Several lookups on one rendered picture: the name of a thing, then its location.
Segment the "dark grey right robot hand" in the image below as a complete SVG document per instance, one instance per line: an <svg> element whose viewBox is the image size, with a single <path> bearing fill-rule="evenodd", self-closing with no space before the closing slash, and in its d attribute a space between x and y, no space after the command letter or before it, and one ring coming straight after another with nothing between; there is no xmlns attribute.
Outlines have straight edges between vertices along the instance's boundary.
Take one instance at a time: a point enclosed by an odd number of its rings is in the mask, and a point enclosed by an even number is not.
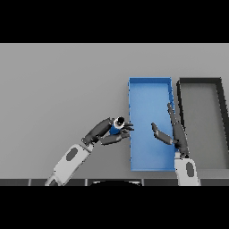
<svg viewBox="0 0 229 229"><path fill-rule="evenodd" d="M174 144L181 157L189 158L190 151L185 130L181 123L176 119L175 112L170 103L167 104L167 111L170 115L170 121L173 128L173 136L170 137L169 135L163 133L157 128L157 125L155 123L152 123L151 127L152 131L154 132L154 137L158 140L163 141L167 145Z"/></svg>

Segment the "blue pipe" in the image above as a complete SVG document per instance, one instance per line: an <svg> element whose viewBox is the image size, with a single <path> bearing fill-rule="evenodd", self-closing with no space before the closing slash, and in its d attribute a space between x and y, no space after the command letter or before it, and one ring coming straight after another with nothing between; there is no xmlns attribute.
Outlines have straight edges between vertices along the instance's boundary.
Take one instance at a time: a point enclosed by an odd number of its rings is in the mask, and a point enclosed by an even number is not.
<svg viewBox="0 0 229 229"><path fill-rule="evenodd" d="M121 129L124 127L124 118L119 116L114 119L112 127L109 130L111 135L117 135L121 132Z"/></svg>

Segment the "dark grey bin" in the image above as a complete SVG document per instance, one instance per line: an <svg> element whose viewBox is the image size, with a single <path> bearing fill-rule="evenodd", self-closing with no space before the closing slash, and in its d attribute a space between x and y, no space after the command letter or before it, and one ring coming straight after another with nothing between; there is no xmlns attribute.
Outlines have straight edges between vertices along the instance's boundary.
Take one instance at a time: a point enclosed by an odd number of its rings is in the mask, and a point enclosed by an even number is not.
<svg viewBox="0 0 229 229"><path fill-rule="evenodd" d="M229 169L229 116L220 77L180 78L178 106L198 169Z"/></svg>

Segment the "blue bin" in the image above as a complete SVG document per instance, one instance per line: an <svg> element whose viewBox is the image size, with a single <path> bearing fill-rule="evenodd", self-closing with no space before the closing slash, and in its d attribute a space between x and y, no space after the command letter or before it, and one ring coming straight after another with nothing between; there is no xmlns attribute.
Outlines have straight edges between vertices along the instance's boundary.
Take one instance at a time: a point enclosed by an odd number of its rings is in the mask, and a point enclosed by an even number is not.
<svg viewBox="0 0 229 229"><path fill-rule="evenodd" d="M171 77L130 77L129 121L131 132L131 170L134 172L174 171L174 145L167 145L154 136L151 124L173 136L167 104L174 107Z"/></svg>

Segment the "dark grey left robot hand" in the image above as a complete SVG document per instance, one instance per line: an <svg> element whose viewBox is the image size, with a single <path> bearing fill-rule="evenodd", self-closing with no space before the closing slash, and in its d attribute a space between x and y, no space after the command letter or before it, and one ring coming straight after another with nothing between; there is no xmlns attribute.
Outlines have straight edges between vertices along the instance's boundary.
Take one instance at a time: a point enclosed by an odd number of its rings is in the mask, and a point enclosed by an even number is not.
<svg viewBox="0 0 229 229"><path fill-rule="evenodd" d="M109 133L115 118L106 118L98 123L89 133L81 139L81 141L88 146L89 144L101 142L102 145L110 145L113 143L120 142L122 139L129 138L129 131L133 131L133 124L127 123L124 120L124 127L121 132L117 135L111 135Z"/></svg>

